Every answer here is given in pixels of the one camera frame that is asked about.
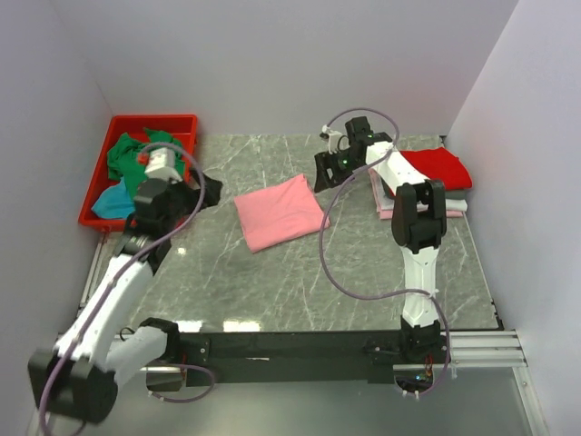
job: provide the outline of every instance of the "teal cloth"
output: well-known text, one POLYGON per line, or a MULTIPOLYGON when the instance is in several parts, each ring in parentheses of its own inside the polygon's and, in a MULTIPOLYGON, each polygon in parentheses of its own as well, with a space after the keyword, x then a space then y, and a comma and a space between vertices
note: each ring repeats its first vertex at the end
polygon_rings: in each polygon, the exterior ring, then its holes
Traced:
MULTIPOLYGON (((171 143, 182 147, 182 143, 164 131, 143 129, 152 143, 171 143)), ((137 162, 137 155, 148 143, 142 143, 133 139, 129 134, 122 134, 119 141, 107 152, 107 166, 109 168, 109 179, 121 180, 123 177, 127 192, 130 198, 134 198, 137 193, 139 183, 147 179, 145 175, 145 165, 137 162)), ((175 153, 175 169, 183 175, 185 162, 177 152, 175 153)))
POLYGON ((124 220, 133 213, 135 206, 127 192, 125 180, 121 178, 118 184, 105 189, 91 210, 104 220, 124 220))

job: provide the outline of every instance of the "red cloth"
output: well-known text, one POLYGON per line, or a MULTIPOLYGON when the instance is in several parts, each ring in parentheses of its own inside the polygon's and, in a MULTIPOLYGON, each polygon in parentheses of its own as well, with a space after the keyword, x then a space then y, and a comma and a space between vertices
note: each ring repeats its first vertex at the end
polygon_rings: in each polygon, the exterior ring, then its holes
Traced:
POLYGON ((466 167, 444 147, 419 152, 402 151, 401 155, 428 178, 441 180, 447 191, 472 187, 466 167))

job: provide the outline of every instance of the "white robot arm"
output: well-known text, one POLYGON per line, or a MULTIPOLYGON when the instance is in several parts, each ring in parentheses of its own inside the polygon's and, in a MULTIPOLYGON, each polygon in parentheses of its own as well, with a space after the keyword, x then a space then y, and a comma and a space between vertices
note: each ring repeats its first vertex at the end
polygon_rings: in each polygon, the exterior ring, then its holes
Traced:
MULTIPOLYGON (((401 152, 392 149, 393 143, 373 144, 367 149, 366 164, 372 164, 387 153, 391 153, 387 160, 373 167, 389 189, 395 193, 405 183, 423 185, 428 177, 411 166, 401 152)), ((428 246, 414 253, 407 246, 401 246, 401 253, 405 268, 405 287, 407 289, 421 289, 431 294, 436 292, 438 247, 428 246)), ((427 327, 438 320, 438 312, 433 301, 427 296, 408 293, 402 317, 410 326, 427 327)))
MULTIPOLYGON (((385 133, 374 133, 364 116, 353 118, 345 124, 349 147, 329 150, 315 155, 317 182, 315 192, 338 186, 353 172, 377 162, 386 154, 389 157, 373 166, 388 188, 395 193, 395 206, 391 220, 394 239, 401 247, 405 266, 405 287, 436 292, 436 259, 441 238, 446 233, 446 200, 442 182, 429 180, 417 171, 394 147, 385 133), (418 211, 418 203, 428 206, 418 211)), ((323 126, 321 138, 337 137, 337 132, 323 126)), ((439 336, 438 312, 429 296, 406 294, 402 313, 402 330, 408 330, 422 341, 439 336)))
MULTIPOLYGON (((192 189, 182 180, 174 170, 174 159, 174 151, 168 148, 150 153, 145 169, 148 179, 140 184, 133 198, 135 212, 125 222, 123 235, 101 284, 54 348, 36 351, 29 360, 28 372, 37 406, 55 365, 72 347, 73 353, 53 383, 47 410, 90 423, 106 418, 117 392, 143 366, 155 360, 181 360, 178 325, 155 318, 142 322, 126 342, 112 348, 115 333, 123 327, 132 304, 147 289, 168 253, 169 238, 126 269, 94 314, 112 278, 126 268, 135 254, 172 231, 199 202, 200 190, 192 189), (87 323, 88 328, 81 335, 87 323)), ((221 182, 207 176, 204 181, 202 208, 217 204, 222 189, 221 182)))

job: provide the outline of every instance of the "gray marble surface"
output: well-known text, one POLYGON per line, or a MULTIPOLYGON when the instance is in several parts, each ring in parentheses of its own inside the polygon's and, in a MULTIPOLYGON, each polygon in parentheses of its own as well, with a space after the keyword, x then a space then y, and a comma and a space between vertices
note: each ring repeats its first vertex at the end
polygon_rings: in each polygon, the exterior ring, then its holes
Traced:
MULTIPOLYGON (((410 136, 399 148, 439 145, 437 136, 410 136)), ((337 291, 321 270, 316 233, 255 254, 244 241, 234 196, 299 173, 314 185, 313 155, 324 148, 315 134, 199 138, 197 156, 204 171, 224 182, 222 201, 172 240, 171 252, 132 308, 128 325, 155 316, 208 332, 398 329, 403 297, 361 302, 337 291)), ((333 193, 317 194, 323 208, 333 193)), ((403 287, 400 248, 389 221, 378 218, 369 177, 351 184, 330 217, 327 259, 345 287, 365 294, 403 287)), ((117 240, 115 233, 107 237, 99 279, 117 240)), ((497 328, 465 218, 448 219, 437 276, 438 300, 453 329, 497 328)))

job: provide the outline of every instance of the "green cloth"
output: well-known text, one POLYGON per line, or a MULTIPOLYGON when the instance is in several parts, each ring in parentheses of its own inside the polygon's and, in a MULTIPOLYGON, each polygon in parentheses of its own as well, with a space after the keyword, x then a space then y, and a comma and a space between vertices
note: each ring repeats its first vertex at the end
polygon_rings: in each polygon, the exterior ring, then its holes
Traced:
MULTIPOLYGON (((163 131, 143 129, 152 143, 171 143, 182 147, 182 143, 173 136, 163 131)), ((137 193, 139 183, 147 179, 145 166, 137 162, 137 155, 148 143, 142 143, 133 139, 129 134, 122 134, 117 144, 107 152, 107 166, 109 167, 109 179, 121 180, 124 177, 125 186, 130 198, 137 193)), ((185 170, 185 162, 179 153, 175 153, 175 169, 181 175, 185 170)))

